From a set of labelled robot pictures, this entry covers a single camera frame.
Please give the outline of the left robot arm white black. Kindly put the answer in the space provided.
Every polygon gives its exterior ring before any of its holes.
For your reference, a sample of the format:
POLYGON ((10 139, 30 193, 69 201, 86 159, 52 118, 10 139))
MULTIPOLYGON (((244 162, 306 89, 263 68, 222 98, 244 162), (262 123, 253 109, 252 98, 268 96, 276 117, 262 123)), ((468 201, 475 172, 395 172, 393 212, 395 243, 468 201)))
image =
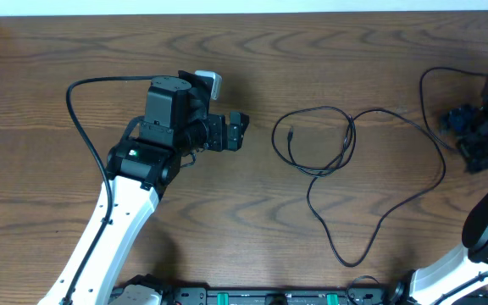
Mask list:
POLYGON ((102 160, 82 126, 76 129, 93 154, 103 183, 94 212, 63 272, 42 304, 110 304, 111 292, 142 226, 181 160, 201 150, 241 148, 247 115, 211 114, 220 75, 206 70, 148 75, 145 113, 132 119, 102 160))

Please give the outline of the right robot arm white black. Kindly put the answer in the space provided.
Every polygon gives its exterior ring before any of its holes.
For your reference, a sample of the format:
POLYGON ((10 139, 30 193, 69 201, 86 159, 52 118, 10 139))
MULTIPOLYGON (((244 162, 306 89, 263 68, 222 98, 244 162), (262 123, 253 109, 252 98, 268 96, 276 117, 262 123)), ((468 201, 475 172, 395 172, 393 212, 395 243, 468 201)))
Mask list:
MULTIPOLYGON (((468 172, 488 169, 488 73, 480 108, 455 108, 443 118, 457 136, 468 172)), ((488 192, 463 225, 462 241, 435 263, 397 284, 392 304, 488 304, 488 192)))

